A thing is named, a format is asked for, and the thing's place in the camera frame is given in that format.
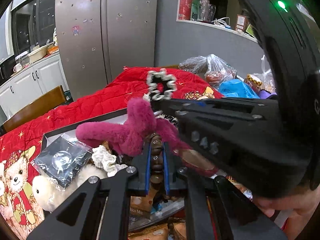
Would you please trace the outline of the person right hand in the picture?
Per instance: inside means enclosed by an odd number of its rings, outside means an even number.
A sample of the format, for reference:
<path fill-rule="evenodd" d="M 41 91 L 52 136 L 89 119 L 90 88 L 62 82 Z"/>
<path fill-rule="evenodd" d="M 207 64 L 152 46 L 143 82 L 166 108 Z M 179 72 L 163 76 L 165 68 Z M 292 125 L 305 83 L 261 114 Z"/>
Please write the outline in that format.
<path fill-rule="evenodd" d="M 284 228 L 288 239 L 319 239 L 319 187 L 298 187 L 294 194 L 274 199 L 254 195 L 253 203 L 267 217 L 291 211 Z"/>

